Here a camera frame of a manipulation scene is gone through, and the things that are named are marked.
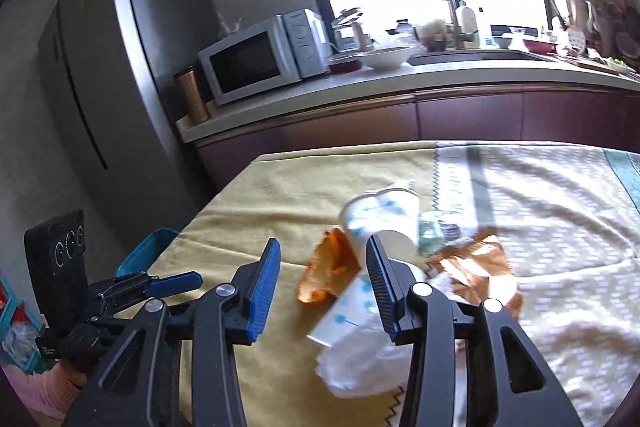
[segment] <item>gray refrigerator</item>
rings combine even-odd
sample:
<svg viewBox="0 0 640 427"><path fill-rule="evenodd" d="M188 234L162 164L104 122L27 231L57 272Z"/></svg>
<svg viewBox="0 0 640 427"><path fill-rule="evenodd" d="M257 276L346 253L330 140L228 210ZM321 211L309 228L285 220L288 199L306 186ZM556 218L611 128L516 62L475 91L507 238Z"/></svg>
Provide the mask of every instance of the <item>gray refrigerator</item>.
<svg viewBox="0 0 640 427"><path fill-rule="evenodd" d="M180 230L213 195L175 126L187 107L173 76L198 63L218 29L212 0L59 0L40 39L54 124L127 248Z"/></svg>

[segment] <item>patterned tablecloth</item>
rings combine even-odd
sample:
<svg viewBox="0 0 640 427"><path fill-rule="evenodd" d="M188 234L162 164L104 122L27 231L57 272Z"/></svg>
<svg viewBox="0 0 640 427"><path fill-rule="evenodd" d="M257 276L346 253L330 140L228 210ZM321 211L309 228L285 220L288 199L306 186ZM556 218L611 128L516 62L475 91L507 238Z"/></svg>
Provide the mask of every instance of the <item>patterned tablecloth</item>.
<svg viewBox="0 0 640 427"><path fill-rule="evenodd" d="M200 291L169 299L184 301L228 281L277 237L282 266L266 330L236 350L248 424L382 426L392 394L338 399L316 377L319 347L305 335L327 307L300 305L296 284L349 199L413 179L421 211L459 212L468 233L497 228L524 295L522 326L584 424L601 426L640 371L639 164L636 155L558 143L407 142L265 155L150 272L201 272ZM187 344L187 417L190 354Z"/></svg>

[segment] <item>metal pivot bolt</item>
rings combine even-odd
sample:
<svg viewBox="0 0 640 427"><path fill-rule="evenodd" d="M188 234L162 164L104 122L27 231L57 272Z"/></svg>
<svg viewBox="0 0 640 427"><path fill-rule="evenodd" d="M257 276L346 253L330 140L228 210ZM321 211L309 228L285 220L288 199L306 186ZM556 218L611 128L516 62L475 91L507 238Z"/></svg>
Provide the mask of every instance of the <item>metal pivot bolt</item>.
<svg viewBox="0 0 640 427"><path fill-rule="evenodd" d="M433 292L433 288L429 286L426 282L417 282L413 286L411 286L412 291L419 295L420 297L428 297Z"/></svg>
<svg viewBox="0 0 640 427"><path fill-rule="evenodd" d="M151 299L145 304L145 310L149 313L156 313L162 309L162 301L160 299Z"/></svg>
<svg viewBox="0 0 640 427"><path fill-rule="evenodd" d="M232 284L221 284L216 288L216 293L221 297L228 297L236 292L236 287Z"/></svg>
<svg viewBox="0 0 640 427"><path fill-rule="evenodd" d="M483 305L485 310L492 313L497 313L502 309L502 303L498 299L488 298Z"/></svg>

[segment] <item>crumpled orange wrapper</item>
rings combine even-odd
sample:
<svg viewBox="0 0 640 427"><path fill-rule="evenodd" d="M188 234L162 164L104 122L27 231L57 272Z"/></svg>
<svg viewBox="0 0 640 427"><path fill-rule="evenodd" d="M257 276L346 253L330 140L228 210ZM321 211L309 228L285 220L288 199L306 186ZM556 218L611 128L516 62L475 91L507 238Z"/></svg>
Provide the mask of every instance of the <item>crumpled orange wrapper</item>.
<svg viewBox="0 0 640 427"><path fill-rule="evenodd" d="M452 291L470 304L478 305L489 297L498 299L517 320L522 294L494 230L481 230L468 241L443 248L429 263L439 272L447 272Z"/></svg>
<svg viewBox="0 0 640 427"><path fill-rule="evenodd" d="M329 294L337 297L359 271L360 265L344 232L328 230L309 258L298 284L298 300L315 304L326 301Z"/></svg>

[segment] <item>white microwave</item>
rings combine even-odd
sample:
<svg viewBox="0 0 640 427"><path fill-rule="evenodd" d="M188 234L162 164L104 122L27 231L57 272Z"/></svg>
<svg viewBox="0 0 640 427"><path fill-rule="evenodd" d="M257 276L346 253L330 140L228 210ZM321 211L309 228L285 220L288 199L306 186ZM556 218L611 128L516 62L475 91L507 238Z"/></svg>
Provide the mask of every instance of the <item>white microwave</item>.
<svg viewBox="0 0 640 427"><path fill-rule="evenodd" d="M325 73L330 49L321 17L304 9L226 36L198 58L220 105Z"/></svg>

